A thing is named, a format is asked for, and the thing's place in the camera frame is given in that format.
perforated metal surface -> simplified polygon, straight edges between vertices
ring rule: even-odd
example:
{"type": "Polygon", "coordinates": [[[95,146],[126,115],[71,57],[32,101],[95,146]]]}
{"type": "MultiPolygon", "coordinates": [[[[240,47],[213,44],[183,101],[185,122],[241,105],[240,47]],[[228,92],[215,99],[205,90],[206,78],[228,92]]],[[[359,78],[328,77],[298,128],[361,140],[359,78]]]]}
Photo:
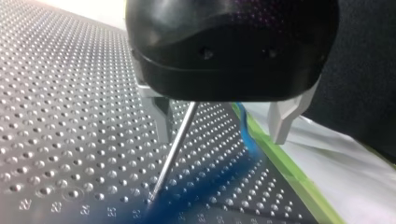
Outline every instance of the perforated metal surface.
{"type": "MultiPolygon", "coordinates": [[[[11,0],[0,31],[1,223],[144,220],[169,146],[140,103],[126,34],[11,0]]],[[[187,104],[172,106],[177,127],[187,104]]],[[[315,222],[271,162],[248,157],[228,104],[201,104],[167,183],[163,223],[315,222]]]]}

metal rod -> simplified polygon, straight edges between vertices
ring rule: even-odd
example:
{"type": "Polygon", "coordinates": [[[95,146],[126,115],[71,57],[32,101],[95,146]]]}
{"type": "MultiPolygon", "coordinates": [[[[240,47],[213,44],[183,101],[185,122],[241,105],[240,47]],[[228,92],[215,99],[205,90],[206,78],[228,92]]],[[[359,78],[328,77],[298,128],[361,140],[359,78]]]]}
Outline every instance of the metal rod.
{"type": "Polygon", "coordinates": [[[162,190],[163,185],[165,184],[165,180],[168,178],[171,172],[171,168],[175,163],[177,154],[181,149],[181,144],[183,143],[187,131],[191,126],[192,120],[198,109],[198,105],[199,103],[191,102],[189,108],[186,111],[186,114],[184,115],[184,119],[181,122],[175,140],[173,141],[172,147],[169,150],[168,157],[166,158],[165,164],[163,165],[163,169],[161,170],[161,174],[160,177],[158,178],[157,184],[155,185],[154,191],[152,191],[152,193],[149,196],[150,197],[149,199],[152,201],[157,197],[158,193],[162,190]]]}

white cloth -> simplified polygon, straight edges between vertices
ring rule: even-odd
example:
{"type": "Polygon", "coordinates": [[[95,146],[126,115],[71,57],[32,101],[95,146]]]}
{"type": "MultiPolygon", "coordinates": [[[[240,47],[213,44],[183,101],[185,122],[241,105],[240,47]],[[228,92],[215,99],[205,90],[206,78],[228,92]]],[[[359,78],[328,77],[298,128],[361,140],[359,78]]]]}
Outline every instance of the white cloth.
{"type": "MultiPolygon", "coordinates": [[[[269,104],[244,106],[268,133],[269,104]]],[[[351,137],[299,117],[281,147],[346,223],[396,223],[396,170],[351,137]]]]}

green edge strip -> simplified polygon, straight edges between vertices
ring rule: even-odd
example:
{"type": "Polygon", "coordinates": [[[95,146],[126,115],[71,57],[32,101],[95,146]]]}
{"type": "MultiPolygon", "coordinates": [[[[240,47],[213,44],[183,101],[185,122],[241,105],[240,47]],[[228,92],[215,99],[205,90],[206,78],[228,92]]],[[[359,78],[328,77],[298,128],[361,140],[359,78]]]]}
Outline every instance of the green edge strip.
{"type": "MultiPolygon", "coordinates": [[[[232,104],[233,111],[240,118],[239,109],[232,104]]],[[[270,137],[262,131],[256,120],[247,113],[247,123],[250,135],[256,140],[276,169],[285,177],[297,195],[318,223],[345,223],[332,209],[315,184],[294,163],[294,161],[274,144],[270,137]]]]}

dark background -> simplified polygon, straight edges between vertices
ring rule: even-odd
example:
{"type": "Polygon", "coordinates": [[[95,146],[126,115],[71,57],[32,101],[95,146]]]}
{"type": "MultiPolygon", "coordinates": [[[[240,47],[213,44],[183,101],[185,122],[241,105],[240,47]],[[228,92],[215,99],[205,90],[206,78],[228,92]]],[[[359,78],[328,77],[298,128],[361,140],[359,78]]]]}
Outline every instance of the dark background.
{"type": "Polygon", "coordinates": [[[396,162],[396,1],[339,4],[338,36],[304,115],[396,162]]]}

